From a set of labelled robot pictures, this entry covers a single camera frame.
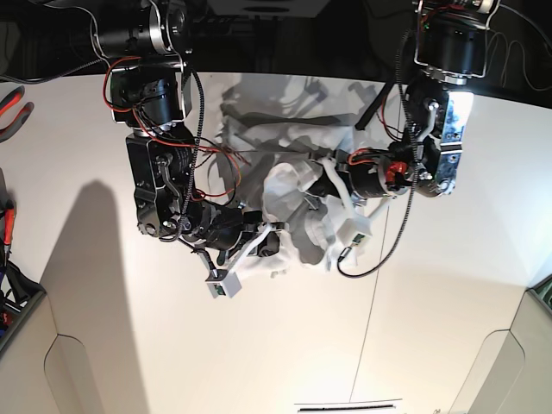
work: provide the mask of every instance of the pliers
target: pliers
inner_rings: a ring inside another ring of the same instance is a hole
[[[0,116],[4,114],[9,108],[17,104],[25,95],[25,87],[19,86],[15,88],[2,102],[0,102]],[[7,141],[14,136],[16,132],[21,129],[23,124],[28,120],[28,117],[33,112],[35,105],[32,102],[27,103],[17,114],[16,119],[4,129],[0,129],[0,143]]]

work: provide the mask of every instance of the red pliers handle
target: red pliers handle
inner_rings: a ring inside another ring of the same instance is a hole
[[[0,102],[0,116],[6,112],[9,108],[16,105],[25,95],[25,87],[19,86],[15,88],[7,97],[5,97],[2,102]],[[4,129],[0,129],[0,142],[5,142],[12,136],[16,134],[23,124],[28,120],[28,117],[33,112],[35,105],[32,102],[27,103],[17,114],[16,119]]]

